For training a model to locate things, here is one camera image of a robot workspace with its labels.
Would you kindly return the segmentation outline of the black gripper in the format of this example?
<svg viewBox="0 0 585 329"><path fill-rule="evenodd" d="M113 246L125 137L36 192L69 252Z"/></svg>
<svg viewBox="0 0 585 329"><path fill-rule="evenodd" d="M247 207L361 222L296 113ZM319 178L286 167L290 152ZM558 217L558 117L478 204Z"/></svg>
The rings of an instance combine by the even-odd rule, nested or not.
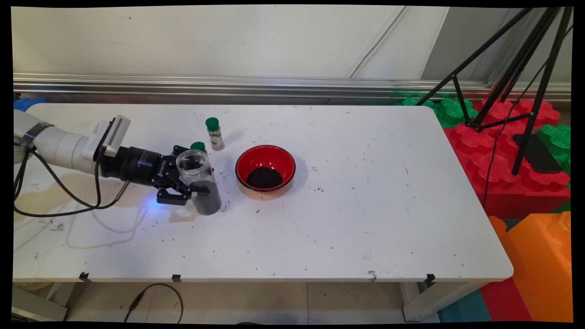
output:
<svg viewBox="0 0 585 329"><path fill-rule="evenodd" d="M100 173L103 177L157 188L158 203L186 205L192 196L210 193L206 186L184 183L179 178L177 160L183 160L189 152L189 148L179 145L173 147L172 155L136 147L120 147L115 156L104 155L101 158Z"/></svg>

